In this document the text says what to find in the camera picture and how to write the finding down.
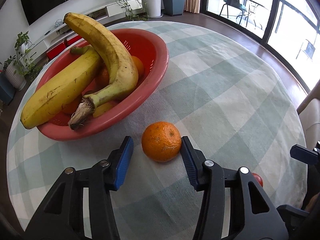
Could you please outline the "wrinkled mandarin orange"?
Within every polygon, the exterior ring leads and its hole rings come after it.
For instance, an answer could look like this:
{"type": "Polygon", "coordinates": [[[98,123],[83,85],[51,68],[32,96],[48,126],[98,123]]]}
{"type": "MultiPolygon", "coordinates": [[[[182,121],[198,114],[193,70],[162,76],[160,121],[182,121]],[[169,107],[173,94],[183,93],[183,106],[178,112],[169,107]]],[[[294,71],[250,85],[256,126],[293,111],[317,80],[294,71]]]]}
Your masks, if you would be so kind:
{"type": "Polygon", "coordinates": [[[164,163],[176,158],[182,139],[179,130],[170,122],[150,124],[143,132],[141,145],[144,154],[151,160],[164,163]]]}

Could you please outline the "large yellow banana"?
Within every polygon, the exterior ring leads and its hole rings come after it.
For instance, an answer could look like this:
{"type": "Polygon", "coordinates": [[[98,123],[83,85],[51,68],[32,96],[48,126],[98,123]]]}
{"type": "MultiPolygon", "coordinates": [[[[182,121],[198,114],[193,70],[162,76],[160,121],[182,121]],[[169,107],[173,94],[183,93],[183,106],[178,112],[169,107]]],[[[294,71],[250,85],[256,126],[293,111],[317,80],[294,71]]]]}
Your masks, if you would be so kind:
{"type": "Polygon", "coordinates": [[[76,48],[81,56],[42,85],[21,112],[26,129],[44,124],[72,103],[92,82],[101,57],[92,46],[76,48]]]}

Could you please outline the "spotted ripe banana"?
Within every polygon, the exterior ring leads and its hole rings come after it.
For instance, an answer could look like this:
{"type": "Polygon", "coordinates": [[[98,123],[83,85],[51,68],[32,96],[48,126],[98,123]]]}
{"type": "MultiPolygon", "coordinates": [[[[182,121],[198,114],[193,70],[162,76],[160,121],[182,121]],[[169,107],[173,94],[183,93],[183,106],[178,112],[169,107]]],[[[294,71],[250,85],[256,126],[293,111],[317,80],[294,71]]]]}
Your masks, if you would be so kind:
{"type": "Polygon", "coordinates": [[[110,79],[105,88],[83,96],[82,102],[68,123],[72,130],[83,124],[87,117],[95,112],[97,107],[130,95],[135,90],[139,78],[138,70],[131,58],[131,54],[105,26],[102,25],[97,35],[89,35],[89,40],[86,41],[103,59],[110,79]]]}

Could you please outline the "smooth orange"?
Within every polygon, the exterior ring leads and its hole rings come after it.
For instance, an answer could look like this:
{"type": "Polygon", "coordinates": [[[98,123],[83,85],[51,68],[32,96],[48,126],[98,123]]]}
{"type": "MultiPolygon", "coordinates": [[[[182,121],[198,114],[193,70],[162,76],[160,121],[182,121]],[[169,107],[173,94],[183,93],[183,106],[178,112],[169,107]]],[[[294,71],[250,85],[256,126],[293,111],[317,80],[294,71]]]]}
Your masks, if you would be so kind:
{"type": "Polygon", "coordinates": [[[137,70],[138,70],[138,75],[139,75],[139,78],[142,78],[143,75],[144,75],[144,64],[142,63],[142,61],[136,57],[136,56],[131,56],[137,70]]]}

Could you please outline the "beige sofa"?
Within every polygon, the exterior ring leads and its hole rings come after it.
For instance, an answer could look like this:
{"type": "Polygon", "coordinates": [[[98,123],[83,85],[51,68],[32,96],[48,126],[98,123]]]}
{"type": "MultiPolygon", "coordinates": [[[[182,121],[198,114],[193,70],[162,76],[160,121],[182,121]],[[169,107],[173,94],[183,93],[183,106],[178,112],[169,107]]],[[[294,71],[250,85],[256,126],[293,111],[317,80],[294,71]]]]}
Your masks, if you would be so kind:
{"type": "Polygon", "coordinates": [[[300,106],[297,108],[297,113],[302,124],[306,148],[313,150],[317,142],[319,142],[319,81],[315,87],[306,96],[300,106]]]}

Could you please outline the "checkered green white tablecloth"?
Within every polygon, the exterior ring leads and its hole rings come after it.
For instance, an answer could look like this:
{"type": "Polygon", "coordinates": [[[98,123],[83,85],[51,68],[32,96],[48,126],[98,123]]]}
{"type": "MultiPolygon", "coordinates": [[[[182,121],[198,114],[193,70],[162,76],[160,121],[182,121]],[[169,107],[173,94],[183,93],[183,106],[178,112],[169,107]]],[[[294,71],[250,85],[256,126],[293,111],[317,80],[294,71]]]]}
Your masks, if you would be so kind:
{"type": "Polygon", "coordinates": [[[112,192],[121,239],[191,239],[202,193],[190,185],[181,157],[157,163],[142,151],[146,127],[174,124],[194,148],[220,166],[259,174],[275,206],[300,207],[307,167],[290,157],[305,145],[296,108],[267,63],[231,39],[206,28],[174,22],[125,22],[157,34],[169,50],[166,74],[150,97],[129,116],[96,135],[58,142],[25,129],[16,114],[8,150],[9,196],[26,228],[51,185],[67,167],[88,168],[134,140],[124,184],[112,192]]]}

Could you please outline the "red tomato in bowl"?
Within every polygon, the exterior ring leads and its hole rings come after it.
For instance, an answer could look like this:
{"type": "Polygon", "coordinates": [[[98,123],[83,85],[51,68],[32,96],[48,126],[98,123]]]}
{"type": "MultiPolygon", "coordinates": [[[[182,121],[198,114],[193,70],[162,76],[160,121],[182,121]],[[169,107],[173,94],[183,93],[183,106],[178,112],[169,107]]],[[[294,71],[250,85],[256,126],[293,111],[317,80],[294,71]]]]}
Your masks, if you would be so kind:
{"type": "Polygon", "coordinates": [[[82,100],[82,95],[77,96],[70,104],[68,104],[62,112],[68,115],[72,115],[78,108],[82,100]]]}

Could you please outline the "small yellow-green fruit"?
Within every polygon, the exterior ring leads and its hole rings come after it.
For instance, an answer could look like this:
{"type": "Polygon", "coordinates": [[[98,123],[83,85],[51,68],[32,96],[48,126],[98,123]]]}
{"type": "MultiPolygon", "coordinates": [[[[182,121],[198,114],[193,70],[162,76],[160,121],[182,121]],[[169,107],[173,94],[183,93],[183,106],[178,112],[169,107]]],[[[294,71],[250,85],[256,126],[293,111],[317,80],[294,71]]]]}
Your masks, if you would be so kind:
{"type": "Polygon", "coordinates": [[[104,113],[111,110],[113,107],[115,107],[118,103],[116,101],[109,101],[99,107],[96,108],[95,112],[93,113],[93,118],[97,118],[104,113]]]}

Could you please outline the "plant in dark blue pot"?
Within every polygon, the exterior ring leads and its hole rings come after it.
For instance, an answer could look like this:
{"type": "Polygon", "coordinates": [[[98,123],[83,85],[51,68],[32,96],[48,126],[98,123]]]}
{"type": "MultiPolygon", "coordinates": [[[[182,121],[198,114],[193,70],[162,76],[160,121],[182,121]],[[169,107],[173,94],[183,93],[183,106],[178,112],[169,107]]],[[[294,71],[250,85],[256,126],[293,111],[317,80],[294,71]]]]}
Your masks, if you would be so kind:
{"type": "Polygon", "coordinates": [[[10,105],[14,96],[16,94],[16,89],[9,82],[9,80],[5,77],[4,73],[0,74],[0,100],[6,104],[10,105]]]}

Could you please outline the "plant in ribbed white pot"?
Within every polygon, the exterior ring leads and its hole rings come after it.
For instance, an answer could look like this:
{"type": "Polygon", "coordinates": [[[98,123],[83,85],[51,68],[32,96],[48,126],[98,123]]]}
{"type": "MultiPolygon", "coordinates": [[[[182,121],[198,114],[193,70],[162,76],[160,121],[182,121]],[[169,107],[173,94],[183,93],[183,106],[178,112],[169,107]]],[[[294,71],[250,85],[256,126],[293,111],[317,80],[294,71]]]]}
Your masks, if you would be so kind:
{"type": "Polygon", "coordinates": [[[4,63],[1,63],[1,65],[3,66],[2,70],[5,77],[9,80],[14,88],[16,88],[18,91],[21,91],[27,84],[27,81],[14,65],[15,59],[16,56],[9,56],[4,63]]]}

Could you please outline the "black balcony chair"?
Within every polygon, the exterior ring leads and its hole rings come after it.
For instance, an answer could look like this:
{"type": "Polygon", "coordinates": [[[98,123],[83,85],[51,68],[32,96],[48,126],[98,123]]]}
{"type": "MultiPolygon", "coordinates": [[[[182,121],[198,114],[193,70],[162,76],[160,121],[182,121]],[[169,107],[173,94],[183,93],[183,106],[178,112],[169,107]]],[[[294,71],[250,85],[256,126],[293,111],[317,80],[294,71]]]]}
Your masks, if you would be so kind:
{"type": "Polygon", "coordinates": [[[239,24],[241,24],[242,18],[244,16],[245,12],[247,12],[246,6],[243,5],[242,3],[240,3],[240,0],[224,0],[224,4],[223,4],[221,11],[219,13],[220,16],[221,16],[221,13],[222,13],[225,5],[227,6],[227,18],[229,18],[229,11],[228,11],[229,7],[233,7],[235,9],[238,9],[241,11],[241,17],[240,17],[240,21],[239,21],[239,24]]]}

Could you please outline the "red storage box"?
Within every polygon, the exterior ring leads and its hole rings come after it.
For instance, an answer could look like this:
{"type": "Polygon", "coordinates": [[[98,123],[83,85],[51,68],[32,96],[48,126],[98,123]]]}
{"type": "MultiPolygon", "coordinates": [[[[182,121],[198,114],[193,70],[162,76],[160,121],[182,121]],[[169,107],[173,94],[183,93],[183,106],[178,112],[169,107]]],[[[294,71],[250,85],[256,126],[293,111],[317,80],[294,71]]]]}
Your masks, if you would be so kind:
{"type": "Polygon", "coordinates": [[[53,48],[47,50],[46,55],[49,60],[54,59],[58,56],[62,51],[66,49],[66,45],[64,42],[60,42],[59,44],[55,45],[53,48]]]}
{"type": "Polygon", "coordinates": [[[71,36],[68,36],[64,39],[64,43],[65,45],[68,47],[72,44],[74,44],[76,41],[82,39],[81,36],[79,36],[78,34],[74,34],[74,35],[71,35],[71,36]]]}

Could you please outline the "white tv console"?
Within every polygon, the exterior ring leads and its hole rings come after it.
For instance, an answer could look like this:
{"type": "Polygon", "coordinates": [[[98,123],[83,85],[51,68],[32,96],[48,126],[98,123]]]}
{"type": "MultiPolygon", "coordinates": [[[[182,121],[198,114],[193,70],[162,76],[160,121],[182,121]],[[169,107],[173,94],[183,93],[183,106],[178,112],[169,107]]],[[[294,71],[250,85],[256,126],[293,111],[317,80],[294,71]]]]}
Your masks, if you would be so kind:
{"type": "Polygon", "coordinates": [[[46,54],[47,50],[63,42],[68,36],[78,34],[89,40],[89,35],[97,35],[102,25],[125,18],[124,9],[115,1],[100,5],[82,14],[68,12],[57,27],[52,27],[31,46],[34,62],[46,54]]]}

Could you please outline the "red plastic colander bowl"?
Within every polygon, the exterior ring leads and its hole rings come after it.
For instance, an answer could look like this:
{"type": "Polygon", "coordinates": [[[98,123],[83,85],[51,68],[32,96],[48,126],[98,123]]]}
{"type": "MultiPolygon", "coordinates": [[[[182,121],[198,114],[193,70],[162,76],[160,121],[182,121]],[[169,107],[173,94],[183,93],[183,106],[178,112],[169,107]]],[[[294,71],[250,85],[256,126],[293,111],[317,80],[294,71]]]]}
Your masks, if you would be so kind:
{"type": "Polygon", "coordinates": [[[111,31],[132,56],[138,57],[144,66],[144,75],[139,78],[135,90],[124,100],[103,115],[89,117],[84,126],[71,130],[64,119],[62,126],[46,122],[37,129],[44,136],[57,141],[83,139],[100,133],[135,111],[161,83],[169,64],[169,51],[164,40],[147,30],[121,28],[111,31]]]}

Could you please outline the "trailing vine plant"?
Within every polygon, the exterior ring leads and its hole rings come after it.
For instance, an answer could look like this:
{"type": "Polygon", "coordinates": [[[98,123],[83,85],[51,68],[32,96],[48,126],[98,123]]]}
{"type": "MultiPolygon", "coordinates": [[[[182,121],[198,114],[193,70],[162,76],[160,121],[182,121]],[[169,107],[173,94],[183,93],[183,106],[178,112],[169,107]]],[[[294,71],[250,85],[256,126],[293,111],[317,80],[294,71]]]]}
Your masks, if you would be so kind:
{"type": "Polygon", "coordinates": [[[125,17],[129,21],[148,21],[144,0],[115,0],[124,9],[125,17]]]}

